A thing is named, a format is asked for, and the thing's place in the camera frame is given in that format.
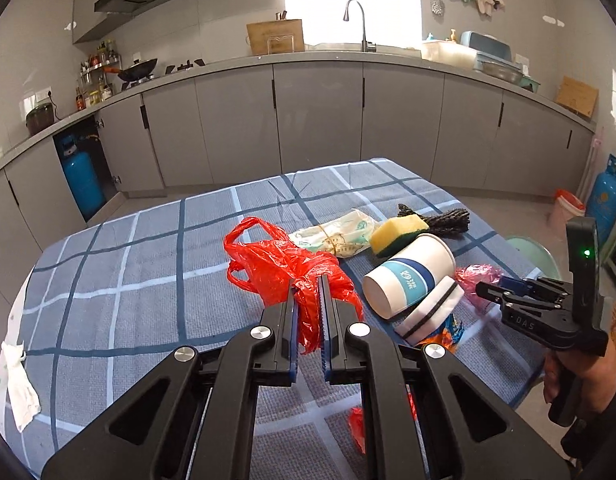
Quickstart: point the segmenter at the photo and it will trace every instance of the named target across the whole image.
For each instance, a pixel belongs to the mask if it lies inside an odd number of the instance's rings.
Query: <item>faucet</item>
[[[377,46],[374,43],[368,42],[365,39],[365,13],[363,12],[363,7],[361,7],[361,4],[357,0],[348,0],[347,4],[345,4],[344,21],[350,21],[350,14],[348,12],[350,2],[356,2],[361,9],[361,23],[363,23],[363,40],[361,40],[361,52],[377,52]]]

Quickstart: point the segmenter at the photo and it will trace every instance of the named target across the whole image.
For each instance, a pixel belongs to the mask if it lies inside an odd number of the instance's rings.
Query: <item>black sleeve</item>
[[[616,394],[592,422],[586,425],[577,421],[561,440],[561,446],[583,464],[577,480],[616,478]]]

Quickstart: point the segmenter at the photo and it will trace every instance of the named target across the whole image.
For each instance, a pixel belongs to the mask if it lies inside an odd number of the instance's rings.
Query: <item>mint green stool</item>
[[[550,254],[544,246],[539,244],[539,242],[525,236],[510,236],[505,240],[507,240],[512,247],[518,249],[519,252],[536,267],[539,267],[547,278],[553,278],[554,280],[561,279],[561,273],[558,272],[558,267],[556,266],[552,254]]]

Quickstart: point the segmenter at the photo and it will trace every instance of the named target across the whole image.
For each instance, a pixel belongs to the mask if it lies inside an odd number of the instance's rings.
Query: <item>countertop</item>
[[[542,97],[538,94],[531,93],[527,90],[522,89],[519,86],[511,85],[505,81],[501,81],[494,77],[485,75],[481,72],[477,72],[476,70],[468,71],[460,68],[453,67],[451,65],[446,65],[442,63],[435,63],[425,59],[420,59],[418,57],[410,57],[410,56],[399,56],[395,54],[375,54],[375,53],[366,53],[366,52],[354,52],[350,50],[309,50],[307,52],[295,52],[293,54],[269,54],[268,56],[249,56],[249,57],[238,57],[234,59],[227,59],[224,61],[217,61],[214,63],[210,63],[203,67],[194,67],[188,70],[182,70],[180,72],[175,72],[169,75],[165,75],[162,77],[158,77],[153,79],[150,82],[143,83],[141,85],[137,85],[135,88],[131,88],[129,90],[125,90],[123,92],[118,93],[117,95],[107,99],[106,101],[95,105],[90,108],[86,108],[80,112],[74,113],[61,121],[54,123],[49,128],[39,132],[34,137],[31,137],[21,144],[18,144],[8,152],[6,152],[2,158],[0,158],[0,170],[2,170],[8,163],[12,162],[19,155],[24,153],[27,149],[31,148],[38,142],[44,140],[45,138],[55,135],[62,130],[65,130],[72,124],[78,123],[79,121],[95,114],[101,108],[106,106],[110,106],[118,101],[131,97],[133,95],[137,95],[139,93],[147,92],[154,88],[159,88],[160,86],[164,86],[170,83],[175,83],[177,81],[182,81],[184,79],[188,79],[191,77],[197,77],[204,74],[210,74],[214,72],[222,72],[224,70],[232,70],[235,68],[244,68],[247,66],[256,66],[263,64],[272,64],[272,63],[289,63],[289,62],[297,62],[297,61],[358,61],[358,62],[375,62],[375,63],[384,63],[384,64],[394,64],[401,66],[410,66],[414,68],[421,68],[424,70],[435,70],[436,72],[443,72],[446,74],[453,74],[457,76],[467,77],[470,79],[474,79],[476,81],[482,81],[483,83],[490,84],[492,86],[497,86],[509,92],[514,92],[519,94],[527,99],[531,99],[540,103],[548,108],[552,108],[553,110],[559,112],[565,117],[575,121],[576,123],[584,126],[588,130],[590,130],[590,134],[594,134],[595,123],[589,123],[584,121],[582,118],[577,115],[569,112],[565,108],[557,105],[556,103],[550,101],[549,99]]]

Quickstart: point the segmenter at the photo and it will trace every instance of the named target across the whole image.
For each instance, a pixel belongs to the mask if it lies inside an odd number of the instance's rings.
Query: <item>crumpled white tissue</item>
[[[8,367],[8,396],[12,415],[19,433],[41,411],[37,392],[30,384],[21,362],[26,358],[24,345],[9,345],[2,342],[2,351]]]

